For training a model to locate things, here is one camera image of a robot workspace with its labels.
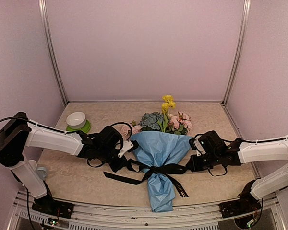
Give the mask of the yellow fake flower stem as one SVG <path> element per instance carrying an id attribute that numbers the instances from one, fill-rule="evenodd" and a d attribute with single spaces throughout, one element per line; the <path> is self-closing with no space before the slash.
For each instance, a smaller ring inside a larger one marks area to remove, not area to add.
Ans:
<path id="1" fill-rule="evenodd" d="M 174 98 L 172 95 L 163 95 L 162 99 L 164 102 L 161 105 L 161 112 L 163 115 L 161 132 L 165 132 L 169 121 L 169 110 L 174 109 L 176 107 L 176 103 L 174 102 Z"/>

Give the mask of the aluminium front frame rail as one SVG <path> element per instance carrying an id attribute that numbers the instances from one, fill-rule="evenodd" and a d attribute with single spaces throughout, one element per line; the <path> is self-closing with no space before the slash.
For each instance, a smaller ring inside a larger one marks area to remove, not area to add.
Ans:
<path id="1" fill-rule="evenodd" d="M 5 230 L 15 230 L 20 227 L 21 220 L 29 220 L 26 203 L 27 193 L 19 191 L 9 214 Z M 71 218 L 59 218 L 58 226 L 47 224 L 54 218 L 30 209 L 32 223 L 44 222 L 45 226 L 54 230 L 217 230 L 222 221 L 242 218 L 250 213 L 236 217 L 223 218 L 220 202 L 210 202 L 197 205 L 174 206 L 171 212 L 155 213 L 149 207 L 121 207 L 97 205 L 84 202 L 71 202 L 74 209 Z M 276 195 L 264 198 L 263 212 L 259 222 L 254 226 L 264 230 L 288 230 L 284 214 Z"/>

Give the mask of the white ceramic bowl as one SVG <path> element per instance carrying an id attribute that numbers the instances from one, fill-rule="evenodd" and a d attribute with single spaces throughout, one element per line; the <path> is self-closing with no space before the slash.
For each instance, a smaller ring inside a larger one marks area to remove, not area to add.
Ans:
<path id="1" fill-rule="evenodd" d="M 81 129 L 86 124 L 86 115 L 83 112 L 74 112 L 67 116 L 66 123 L 72 129 Z"/>

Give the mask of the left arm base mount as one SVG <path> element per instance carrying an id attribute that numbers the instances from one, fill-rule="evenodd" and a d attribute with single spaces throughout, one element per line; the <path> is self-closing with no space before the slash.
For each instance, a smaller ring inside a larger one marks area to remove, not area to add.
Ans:
<path id="1" fill-rule="evenodd" d="M 53 199 L 34 200 L 32 210 L 59 218 L 70 219 L 74 209 L 74 204 Z"/>

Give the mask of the aluminium corner post right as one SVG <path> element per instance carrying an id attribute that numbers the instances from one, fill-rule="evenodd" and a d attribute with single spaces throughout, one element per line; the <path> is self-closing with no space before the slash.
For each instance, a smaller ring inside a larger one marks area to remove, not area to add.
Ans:
<path id="1" fill-rule="evenodd" d="M 250 14 L 250 8 L 251 8 L 251 0 L 245 0 L 243 2 L 243 10 L 242 10 L 242 17 L 241 17 L 241 23 L 240 23 L 240 30 L 239 30 L 239 36 L 238 41 L 236 45 L 235 55 L 233 59 L 233 64 L 230 71 L 230 76 L 228 80 L 228 84 L 226 87 L 225 95 L 223 97 L 222 104 L 227 107 L 229 103 L 229 99 L 233 90 L 234 82 L 237 76 L 237 71 L 240 63 L 240 58 L 242 55 L 243 50 L 243 44 L 245 40 L 245 35 L 247 31 L 247 25 L 248 25 L 248 19 Z"/>

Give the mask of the blue fake flower bunch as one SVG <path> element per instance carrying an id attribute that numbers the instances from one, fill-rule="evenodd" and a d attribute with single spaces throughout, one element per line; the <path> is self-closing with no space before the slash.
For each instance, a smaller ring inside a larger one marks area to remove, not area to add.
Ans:
<path id="1" fill-rule="evenodd" d="M 139 125 L 142 131 L 160 131 L 163 122 L 163 115 L 159 112 L 145 113 Z"/>

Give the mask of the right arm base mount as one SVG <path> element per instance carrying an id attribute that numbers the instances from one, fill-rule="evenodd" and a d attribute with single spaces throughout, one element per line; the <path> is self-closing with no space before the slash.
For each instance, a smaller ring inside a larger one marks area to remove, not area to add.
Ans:
<path id="1" fill-rule="evenodd" d="M 239 216 L 260 210 L 262 202 L 255 199 L 237 199 L 233 201 L 222 202 L 219 204 L 222 218 Z"/>

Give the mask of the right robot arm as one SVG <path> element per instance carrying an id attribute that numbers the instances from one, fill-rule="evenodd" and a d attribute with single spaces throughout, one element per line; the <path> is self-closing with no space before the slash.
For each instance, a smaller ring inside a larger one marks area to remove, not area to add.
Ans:
<path id="1" fill-rule="evenodd" d="M 196 151 L 186 165 L 191 172 L 209 171 L 218 165 L 226 169 L 258 161 L 287 161 L 269 175 L 247 183 L 236 202 L 236 209 L 241 213 L 253 207 L 255 200 L 288 187 L 288 135 L 275 139 L 251 141 L 237 138 L 229 141 L 212 130 L 191 138 L 189 144 Z"/>

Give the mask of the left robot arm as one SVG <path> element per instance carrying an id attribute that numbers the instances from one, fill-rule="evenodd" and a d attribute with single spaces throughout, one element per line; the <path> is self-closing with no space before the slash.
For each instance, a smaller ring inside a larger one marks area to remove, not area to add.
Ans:
<path id="1" fill-rule="evenodd" d="M 10 169 L 47 213 L 53 213 L 58 203 L 52 198 L 46 182 L 24 156 L 26 147 L 64 152 L 88 161 L 98 159 L 117 172 L 124 166 L 125 153 L 135 146 L 112 125 L 93 134 L 80 130 L 69 132 L 30 120 L 24 112 L 3 118 L 0 120 L 2 122 L 6 124 L 0 130 L 0 164 Z"/>

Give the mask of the black printed ribbon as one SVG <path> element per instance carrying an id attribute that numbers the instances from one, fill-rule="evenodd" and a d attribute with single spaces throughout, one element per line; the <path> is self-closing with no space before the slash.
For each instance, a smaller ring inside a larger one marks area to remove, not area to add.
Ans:
<path id="1" fill-rule="evenodd" d="M 112 174 L 109 172 L 104 172 L 105 177 L 116 180 L 116 181 L 128 183 L 128 184 L 139 185 L 142 182 L 148 180 L 153 174 L 161 174 L 161 175 L 166 176 L 172 182 L 172 184 L 174 185 L 174 187 L 176 188 L 176 190 L 178 191 L 181 197 L 188 197 L 188 194 L 183 188 L 183 186 L 175 178 L 170 176 L 171 174 L 173 175 L 184 174 L 188 170 L 187 167 L 174 164 L 174 163 L 170 163 L 170 164 L 166 164 L 162 166 L 148 166 L 144 163 L 141 163 L 133 159 L 127 160 L 126 163 L 127 164 L 125 166 L 127 167 L 129 171 L 136 172 L 136 170 L 132 167 L 133 164 L 139 166 L 139 170 L 147 169 L 148 171 L 144 174 L 142 180 L 136 180 L 133 178 L 119 176 L 119 175 Z"/>

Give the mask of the blue wrapping paper sheet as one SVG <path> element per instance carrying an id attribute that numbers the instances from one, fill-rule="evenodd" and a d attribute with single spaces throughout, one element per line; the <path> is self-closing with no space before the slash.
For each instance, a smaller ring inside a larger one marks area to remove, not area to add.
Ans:
<path id="1" fill-rule="evenodd" d="M 143 131 L 131 137 L 139 147 L 135 149 L 136 160 L 148 166 L 178 164 L 188 153 L 190 136 L 158 131 Z M 173 210 L 177 192 L 172 182 L 164 175 L 153 174 L 147 180 L 148 194 L 153 212 Z"/>

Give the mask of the aluminium corner post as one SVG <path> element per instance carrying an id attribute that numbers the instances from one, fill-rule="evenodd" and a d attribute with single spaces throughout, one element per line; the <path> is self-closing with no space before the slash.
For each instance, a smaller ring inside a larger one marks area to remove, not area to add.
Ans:
<path id="1" fill-rule="evenodd" d="M 39 0 L 39 11 L 40 11 L 40 16 L 43 24 L 43 29 L 44 29 L 44 34 L 45 34 L 45 39 L 46 39 L 46 44 L 47 44 L 47 49 L 50 57 L 50 62 L 51 66 L 53 69 L 55 81 L 59 90 L 59 94 L 62 100 L 62 103 L 64 106 L 67 106 L 69 103 L 63 81 L 60 75 L 60 70 L 57 62 L 57 58 L 55 55 L 55 49 L 51 37 L 51 29 L 50 29 L 50 24 L 49 24 L 49 19 L 48 19 L 48 11 L 47 11 L 47 3 L 45 0 Z"/>
<path id="2" fill-rule="evenodd" d="M 248 25 L 248 19 L 250 14 L 250 8 L 251 8 L 251 0 L 245 0 L 243 2 L 243 10 L 242 10 L 242 17 L 241 17 L 241 23 L 240 23 L 240 30 L 239 30 L 239 36 L 238 41 L 236 45 L 235 55 L 233 59 L 233 64 L 230 71 L 230 76 L 228 80 L 228 84 L 226 87 L 225 95 L 223 97 L 222 104 L 227 107 L 229 103 L 229 99 L 233 90 L 234 82 L 237 76 L 237 71 L 240 63 L 240 58 L 242 55 L 243 50 L 243 44 L 245 40 L 245 35 L 247 31 L 247 25 Z"/>

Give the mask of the pale pink fake flower stem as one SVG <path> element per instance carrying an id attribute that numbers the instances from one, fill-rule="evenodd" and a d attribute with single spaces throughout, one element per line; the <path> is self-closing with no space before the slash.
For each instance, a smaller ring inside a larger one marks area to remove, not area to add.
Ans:
<path id="1" fill-rule="evenodd" d="M 177 135 L 187 135 L 192 128 L 191 118 L 186 113 L 169 114 L 166 132 Z"/>

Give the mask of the green plastic plate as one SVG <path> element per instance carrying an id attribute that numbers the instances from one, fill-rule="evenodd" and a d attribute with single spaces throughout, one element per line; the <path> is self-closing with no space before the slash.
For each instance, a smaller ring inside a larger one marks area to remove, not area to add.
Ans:
<path id="1" fill-rule="evenodd" d="M 85 125 L 79 129 L 73 129 L 70 126 L 66 127 L 66 131 L 68 131 L 68 132 L 82 131 L 84 133 L 88 133 L 90 131 L 90 129 L 91 129 L 91 123 L 88 120 L 86 120 Z"/>

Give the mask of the aluminium corner post left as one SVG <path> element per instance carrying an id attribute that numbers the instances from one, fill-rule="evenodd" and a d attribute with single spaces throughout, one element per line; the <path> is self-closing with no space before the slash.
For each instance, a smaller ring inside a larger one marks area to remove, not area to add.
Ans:
<path id="1" fill-rule="evenodd" d="M 44 29 L 44 34 L 45 34 L 45 39 L 46 39 L 46 44 L 47 44 L 47 49 L 50 57 L 50 62 L 51 66 L 53 69 L 55 81 L 59 90 L 59 94 L 62 100 L 62 103 L 64 106 L 67 106 L 69 103 L 63 81 L 60 75 L 60 70 L 57 62 L 57 58 L 55 55 L 55 49 L 51 37 L 51 29 L 50 29 L 50 24 L 49 24 L 49 19 L 48 19 L 48 11 L 47 11 L 47 3 L 45 0 L 39 0 L 39 11 L 40 11 L 40 16 L 43 24 L 43 29 Z"/>

